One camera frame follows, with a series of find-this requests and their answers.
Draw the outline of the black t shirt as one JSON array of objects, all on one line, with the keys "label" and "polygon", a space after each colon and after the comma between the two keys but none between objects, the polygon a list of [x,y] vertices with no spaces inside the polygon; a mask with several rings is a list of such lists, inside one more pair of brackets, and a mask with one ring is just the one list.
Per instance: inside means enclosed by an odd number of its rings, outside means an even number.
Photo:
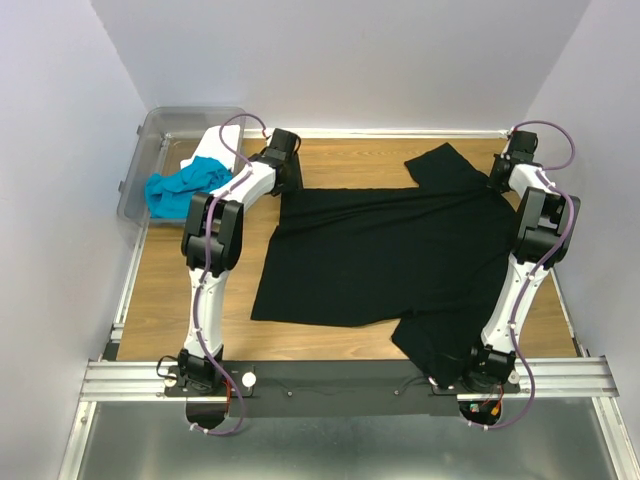
[{"label": "black t shirt", "polygon": [[359,327],[441,386],[459,379],[506,278],[513,207],[451,145],[408,160],[414,186],[282,196],[255,321]]}]

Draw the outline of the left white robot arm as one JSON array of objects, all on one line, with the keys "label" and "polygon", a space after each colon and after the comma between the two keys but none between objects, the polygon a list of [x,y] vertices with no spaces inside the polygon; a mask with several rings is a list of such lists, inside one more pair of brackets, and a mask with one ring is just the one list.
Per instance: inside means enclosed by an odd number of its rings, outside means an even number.
[{"label": "left white robot arm", "polygon": [[246,211],[263,195],[302,188],[299,155],[267,147],[229,182],[192,197],[181,244],[191,282],[188,333],[177,357],[184,388],[209,395],[223,382],[224,293],[241,255]]}]

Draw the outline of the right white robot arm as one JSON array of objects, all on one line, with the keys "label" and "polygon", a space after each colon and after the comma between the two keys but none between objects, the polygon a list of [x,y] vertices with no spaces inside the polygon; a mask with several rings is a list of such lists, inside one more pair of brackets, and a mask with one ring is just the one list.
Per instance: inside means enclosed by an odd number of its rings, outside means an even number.
[{"label": "right white robot arm", "polygon": [[520,198],[504,285],[494,311],[460,367],[472,392],[503,386],[515,370],[519,342],[536,293],[551,269],[567,254],[581,200],[561,191],[530,154],[495,157],[490,186]]}]

